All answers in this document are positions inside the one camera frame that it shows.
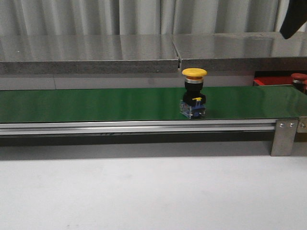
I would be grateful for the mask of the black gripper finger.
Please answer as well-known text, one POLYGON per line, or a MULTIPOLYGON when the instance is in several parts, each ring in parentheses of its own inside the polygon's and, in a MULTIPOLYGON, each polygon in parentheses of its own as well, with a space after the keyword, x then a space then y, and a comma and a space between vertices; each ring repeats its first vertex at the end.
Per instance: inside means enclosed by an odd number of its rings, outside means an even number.
POLYGON ((307 22, 307 1, 290 0, 283 24, 279 32, 284 39, 289 39, 306 22, 307 22))

